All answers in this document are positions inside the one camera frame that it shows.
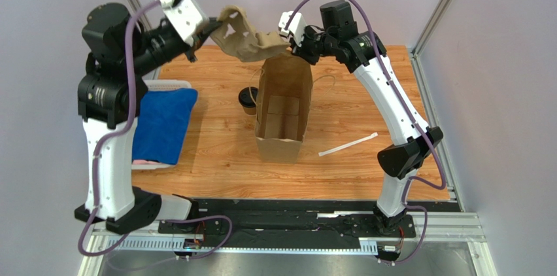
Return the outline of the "grey pulp cup carrier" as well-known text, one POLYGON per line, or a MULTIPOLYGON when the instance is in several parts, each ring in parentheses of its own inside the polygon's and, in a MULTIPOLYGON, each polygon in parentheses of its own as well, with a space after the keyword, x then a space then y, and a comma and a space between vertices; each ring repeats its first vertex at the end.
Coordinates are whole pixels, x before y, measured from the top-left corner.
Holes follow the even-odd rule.
POLYGON ((211 33, 212 41, 223 53, 241 62, 266 60, 287 51, 290 46, 276 31, 258 31, 248 21, 245 10, 237 5, 225 6, 218 21, 222 26, 211 33))

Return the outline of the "brown paper bag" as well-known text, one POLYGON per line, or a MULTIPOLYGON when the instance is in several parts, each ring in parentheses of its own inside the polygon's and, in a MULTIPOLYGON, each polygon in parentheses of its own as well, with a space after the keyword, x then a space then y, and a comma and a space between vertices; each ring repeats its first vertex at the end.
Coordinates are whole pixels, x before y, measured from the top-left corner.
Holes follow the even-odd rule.
POLYGON ((289 51, 265 60, 258 83, 255 140, 264 162, 296 164, 305 140, 313 88, 312 65, 289 51))

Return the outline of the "black plastic cup lid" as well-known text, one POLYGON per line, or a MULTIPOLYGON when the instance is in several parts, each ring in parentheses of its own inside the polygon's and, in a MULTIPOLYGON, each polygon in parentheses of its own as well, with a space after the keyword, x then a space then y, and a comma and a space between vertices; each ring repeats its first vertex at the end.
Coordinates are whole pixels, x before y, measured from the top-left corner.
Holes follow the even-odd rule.
POLYGON ((238 94, 238 100, 240 105, 245 108, 256 107, 257 95, 258 95, 257 87, 249 86, 243 88, 238 94))

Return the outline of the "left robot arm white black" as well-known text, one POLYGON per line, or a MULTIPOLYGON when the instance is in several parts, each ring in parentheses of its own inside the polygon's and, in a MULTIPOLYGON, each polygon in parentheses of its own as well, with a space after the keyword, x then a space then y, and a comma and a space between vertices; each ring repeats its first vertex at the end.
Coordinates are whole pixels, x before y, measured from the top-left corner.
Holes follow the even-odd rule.
POLYGON ((78 114, 88 142, 88 195, 74 216, 82 222, 104 222, 108 231, 124 235, 154 221, 188 220, 196 201, 184 196, 146 192, 131 183, 132 144, 140 103, 148 88, 143 77, 185 54, 195 61, 195 51, 222 26, 215 17, 192 18, 186 5, 176 7, 178 21, 191 33, 185 41, 169 14, 153 30, 131 24, 120 3, 94 8, 82 29, 90 48, 86 74, 77 89, 78 114), (126 66, 125 36, 132 27, 134 69, 126 66))

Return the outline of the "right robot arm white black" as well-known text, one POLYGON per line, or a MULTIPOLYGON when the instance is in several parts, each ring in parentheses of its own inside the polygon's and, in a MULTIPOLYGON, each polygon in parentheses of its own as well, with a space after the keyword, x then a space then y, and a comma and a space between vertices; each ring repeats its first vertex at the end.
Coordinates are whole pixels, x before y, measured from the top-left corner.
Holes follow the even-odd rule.
POLYGON ((290 38, 292 53, 316 65, 321 57, 334 57, 366 89, 383 120, 392 144, 377 154, 385 173, 382 190, 374 208, 376 227, 382 233, 394 231, 406 213, 403 200, 406 185, 440 143, 443 132, 420 116, 402 89, 386 49, 376 33, 359 31, 347 1, 320 7, 322 27, 312 27, 300 13, 283 12, 279 33, 290 38))

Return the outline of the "brown paper coffee cup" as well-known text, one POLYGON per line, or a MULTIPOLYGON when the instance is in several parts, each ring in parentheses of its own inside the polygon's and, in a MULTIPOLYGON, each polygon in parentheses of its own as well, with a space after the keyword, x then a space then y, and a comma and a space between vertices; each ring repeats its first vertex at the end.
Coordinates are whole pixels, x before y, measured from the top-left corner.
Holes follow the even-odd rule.
POLYGON ((242 108, 245 114, 249 116, 256 116, 257 114, 257 108, 255 105, 243 105, 242 108))

